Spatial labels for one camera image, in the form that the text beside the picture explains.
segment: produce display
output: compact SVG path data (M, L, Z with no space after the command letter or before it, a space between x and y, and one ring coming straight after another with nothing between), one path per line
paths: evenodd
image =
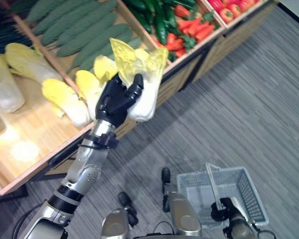
M55 2L54 9L50 8L49 2L50 0L39 0L31 9L27 20L38 22L33 33L42 34L42 45L59 47L56 56L77 54L68 73L76 67L90 70L94 59L99 55L113 59L110 37L130 42L133 48L141 44L140 38L132 39L133 31L127 24L115 24L118 14L112 11L117 0L65 0L58 6ZM37 13L38 5L43 8L44 17Z
M225 23L230 23L259 0L208 0L208 2Z
M201 14L195 0L123 0L158 46L169 50L169 59L181 57L219 25L213 12Z
M86 4L79 5L79 7L76 7L69 13L61 16L44 32L41 40L42 45L46 46L57 40L61 33L72 27L77 21L89 14L91 11L97 9L99 6L99 2L90 1Z

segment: cabbage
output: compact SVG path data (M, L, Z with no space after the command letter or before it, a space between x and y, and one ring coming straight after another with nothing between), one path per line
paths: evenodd
M10 43L5 46L5 55L11 72L34 79L38 83L46 79L62 81L62 77L45 60L44 56L35 47L35 50L19 43Z
M23 104L23 95L9 71L4 55L0 54L0 112L12 113Z
M53 110L60 112L60 109L62 109L75 126L82 127L91 121L85 103L79 100L75 91L63 81L56 79L43 81L42 93L44 97L53 103Z
M136 74L142 74L144 89L136 103L128 109L131 119L147 121L154 116L158 89L166 66L168 50L160 47L148 54L134 50L123 41L110 38L120 79L129 87Z

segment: black cable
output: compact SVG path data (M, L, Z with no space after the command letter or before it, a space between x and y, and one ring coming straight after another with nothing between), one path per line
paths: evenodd
M258 238L258 239L260 239L260 234L261 234L261 233L269 233L269 234L271 234L271 235L274 236L274 239L277 239L276 235L275 235L272 231L270 231L270 230L260 230L255 224L253 224L253 228L254 228L254 229L256 230L256 232L257 232L257 238Z
M33 207L32 209L27 211L25 214L23 214L19 218L19 220L17 221L17 223L15 224L15 226L13 228L11 239L17 239L18 233L19 233L20 228L21 228L22 224L24 223L25 219L30 215L30 213L32 213L35 209L41 207L42 205L43 205L43 203L36 205L35 207Z
M174 230L173 230L173 226L172 226L169 222L167 222L167 221L161 221L161 222L159 222L159 223L156 225L156 227L154 228L153 233L155 233L156 228L157 228L160 224L162 224L162 223L166 223L166 224L168 224L168 225L170 226L170 228L171 228L171 231L172 231L173 235L175 235Z

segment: green pepper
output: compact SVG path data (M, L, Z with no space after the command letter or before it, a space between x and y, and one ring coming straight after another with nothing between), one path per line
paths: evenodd
M165 9L166 20L168 21L169 25L171 27L177 27L177 21L173 9L169 5L165 5L164 9Z
M143 0L143 2L145 3L148 11L150 11L151 14L155 14L155 6L153 4L153 1L152 0Z
M140 24L145 28L145 30L151 34L151 27L149 23L146 21L143 14L135 11L134 9L130 8L131 13L136 17L136 19L140 22Z
M157 14L154 18L154 25L158 40L161 44L167 44L167 29L161 15Z
M154 17L153 17L153 15L150 12L148 12L148 11L144 12L144 17L145 17L146 21L150 25L153 25L153 23L154 23Z
M142 0L123 0L127 6L133 7L137 11L145 12L146 6Z

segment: wooden display crate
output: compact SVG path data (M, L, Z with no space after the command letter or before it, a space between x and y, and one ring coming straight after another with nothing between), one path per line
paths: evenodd
M201 0L207 7L209 11L215 11L214 8L211 6L211 4L208 2L208 0ZM229 23L225 23L224 20L220 17L220 15L215 11L215 15L217 19L222 23L223 26L225 26L227 29L232 28L236 24L238 24L240 21L242 21L245 17L247 17L249 14L260 8L263 4L265 4L268 0L260 0L253 6L251 6L247 11L243 12L239 17L235 18Z
M125 4L121 0L118 0L118 3L124 9L124 13L129 16L129 19L131 19L131 21L129 23L135 24L139 28L141 28L142 34L146 35L147 37L150 37L151 42L155 45L155 43L152 40L152 37L156 38L156 36L154 36L154 34L149 35L147 33L147 31L142 27L142 25L138 22L138 20L134 17L134 15L130 12L130 10L125 6ZM201 0L196 0L196 3L198 4L198 12L199 13L204 14L204 13L210 12L207 5L204 2L202 2ZM194 52L199 50L201 47L203 47L208 42L217 38L217 36L219 36L226 29L224 27L224 24L217 17L217 15L215 13L213 15L214 15L214 22L219 24L219 28L216 31L214 31L212 34L210 34L208 37L206 37L204 40L202 40L201 42L196 44L194 48L192 48L190 51L188 51L186 54L184 54L183 56L181 56L174 62L168 61L168 66L167 66L165 72L168 72L171 69L173 69L174 67L177 67L177 65L179 65L182 61L184 61L186 58L190 57Z

